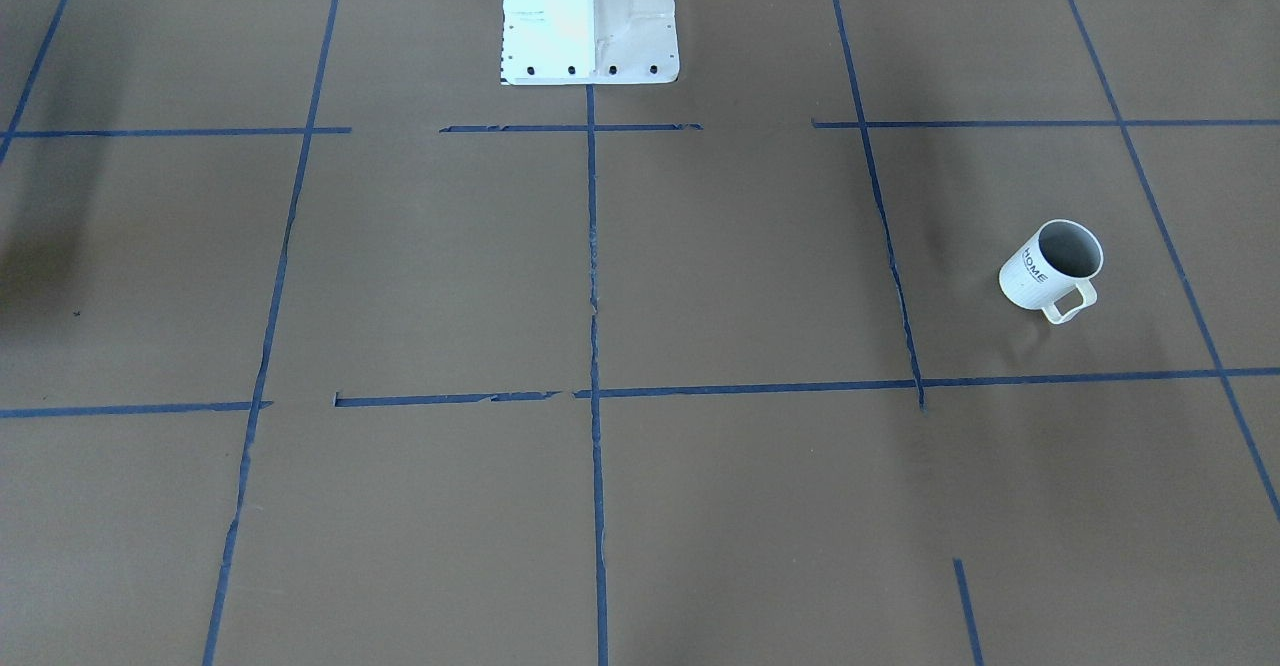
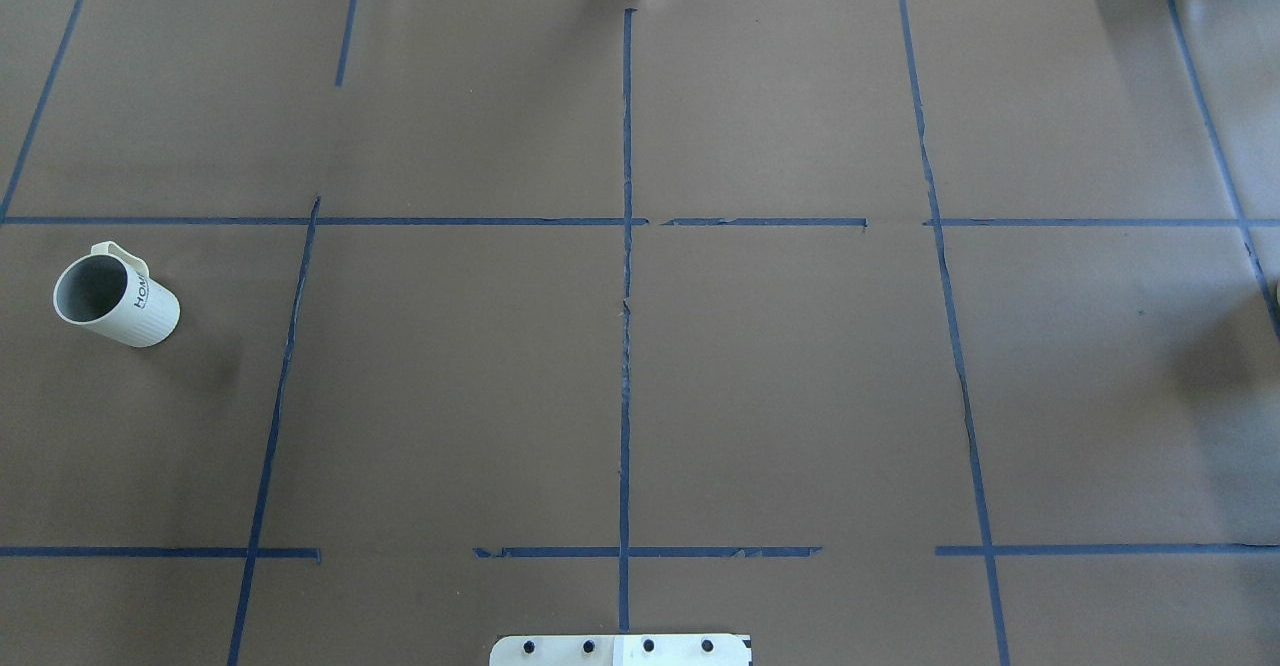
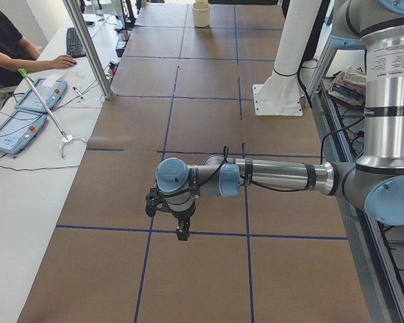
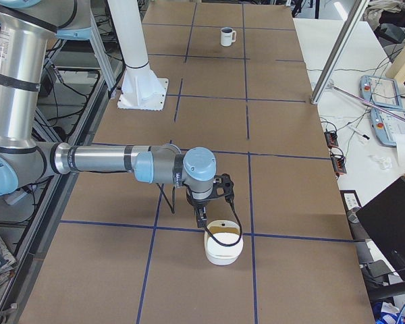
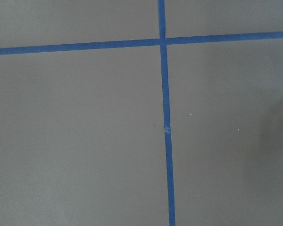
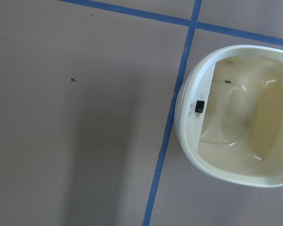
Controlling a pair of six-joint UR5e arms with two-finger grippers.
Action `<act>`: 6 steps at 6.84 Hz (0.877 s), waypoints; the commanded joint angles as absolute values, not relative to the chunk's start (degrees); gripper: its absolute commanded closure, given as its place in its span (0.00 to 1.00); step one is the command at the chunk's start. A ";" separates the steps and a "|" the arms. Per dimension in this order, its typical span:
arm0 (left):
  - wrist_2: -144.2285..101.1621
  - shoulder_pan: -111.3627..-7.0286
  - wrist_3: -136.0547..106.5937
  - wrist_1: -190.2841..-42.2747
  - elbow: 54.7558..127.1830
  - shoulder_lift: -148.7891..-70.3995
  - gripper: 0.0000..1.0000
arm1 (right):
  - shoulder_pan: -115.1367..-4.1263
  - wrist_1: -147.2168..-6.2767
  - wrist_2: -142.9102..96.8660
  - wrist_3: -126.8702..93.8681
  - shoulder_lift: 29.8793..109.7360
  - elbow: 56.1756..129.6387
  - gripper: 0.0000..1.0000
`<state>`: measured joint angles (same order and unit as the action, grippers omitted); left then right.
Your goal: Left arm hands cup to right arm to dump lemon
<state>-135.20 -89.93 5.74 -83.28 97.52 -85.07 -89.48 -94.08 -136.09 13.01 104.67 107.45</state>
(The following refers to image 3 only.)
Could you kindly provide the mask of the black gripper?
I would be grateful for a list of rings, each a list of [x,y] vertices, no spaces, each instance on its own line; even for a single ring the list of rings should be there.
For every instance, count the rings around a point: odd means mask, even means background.
[[[168,203],[171,209],[172,215],[178,219],[178,225],[176,228],[176,236],[178,240],[187,240],[190,236],[190,218],[194,215],[196,211],[196,204],[194,199],[188,199],[184,203],[179,205],[174,205]]]

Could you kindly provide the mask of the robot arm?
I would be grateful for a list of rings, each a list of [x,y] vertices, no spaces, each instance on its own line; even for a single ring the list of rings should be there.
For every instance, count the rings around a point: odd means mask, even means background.
[[[278,1],[285,23],[273,72],[282,77],[298,74],[301,63],[313,58],[329,1]]]

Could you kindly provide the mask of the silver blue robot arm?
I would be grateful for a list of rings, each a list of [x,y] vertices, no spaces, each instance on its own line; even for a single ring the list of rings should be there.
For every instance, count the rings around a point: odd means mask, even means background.
[[[239,159],[318,161],[321,118],[310,109],[302,116],[255,114],[251,87],[269,76],[282,28],[281,11],[270,5],[214,4],[206,28],[187,18],[164,157],[197,163],[229,145]],[[356,234],[341,203],[317,192],[251,186],[226,198],[201,193],[193,238],[346,241]]]

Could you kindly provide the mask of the seated person's hand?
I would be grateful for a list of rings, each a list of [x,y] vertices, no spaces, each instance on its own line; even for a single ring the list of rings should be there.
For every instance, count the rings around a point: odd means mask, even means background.
[[[50,61],[49,67],[51,69],[67,69],[71,66],[71,61],[75,61],[75,59],[70,55],[60,55],[54,60]]]

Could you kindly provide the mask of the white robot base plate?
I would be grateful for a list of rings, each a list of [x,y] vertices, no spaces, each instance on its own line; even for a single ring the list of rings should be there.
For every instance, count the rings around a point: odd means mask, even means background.
[[[252,85],[257,116],[302,116],[298,80],[295,75],[275,72],[263,83]]]

